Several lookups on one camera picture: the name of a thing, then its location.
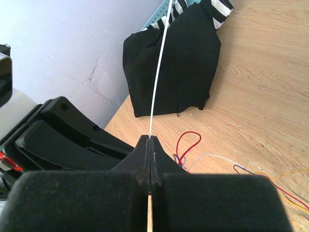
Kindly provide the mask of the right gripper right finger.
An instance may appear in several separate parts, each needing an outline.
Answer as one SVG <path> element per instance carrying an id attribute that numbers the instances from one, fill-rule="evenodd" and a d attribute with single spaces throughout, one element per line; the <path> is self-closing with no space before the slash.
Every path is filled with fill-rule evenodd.
<path id="1" fill-rule="evenodd" d="M 173 181 L 190 174 L 180 167 L 163 149 L 157 136 L 149 137 L 149 194 L 157 195 Z"/>

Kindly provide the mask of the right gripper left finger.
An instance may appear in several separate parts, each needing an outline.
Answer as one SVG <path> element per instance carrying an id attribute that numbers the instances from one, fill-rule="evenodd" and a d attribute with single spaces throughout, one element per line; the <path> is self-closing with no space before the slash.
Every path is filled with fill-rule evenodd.
<path id="1" fill-rule="evenodd" d="M 151 194 L 151 139 L 142 135 L 133 151 L 128 154 L 111 172 L 133 173 L 144 195 Z"/>

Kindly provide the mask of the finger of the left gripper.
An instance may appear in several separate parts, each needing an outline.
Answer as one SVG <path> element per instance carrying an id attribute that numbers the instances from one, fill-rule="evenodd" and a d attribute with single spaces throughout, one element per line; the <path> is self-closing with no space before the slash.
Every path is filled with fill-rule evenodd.
<path id="1" fill-rule="evenodd" d="M 41 116 L 69 140 L 98 154 L 127 156 L 134 149 L 100 128 L 63 96 L 47 102 Z"/>

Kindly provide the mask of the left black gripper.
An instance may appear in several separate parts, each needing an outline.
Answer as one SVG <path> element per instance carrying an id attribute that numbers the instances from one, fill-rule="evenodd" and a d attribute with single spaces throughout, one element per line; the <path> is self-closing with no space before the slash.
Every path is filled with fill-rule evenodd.
<path id="1" fill-rule="evenodd" d="M 0 137 L 0 192 L 9 193 L 15 181 L 27 171 L 43 169 L 43 162 L 73 170 L 111 170 L 126 155 L 121 150 L 101 152 L 84 148 L 40 120 L 43 104 L 20 119 L 10 119 Z"/>

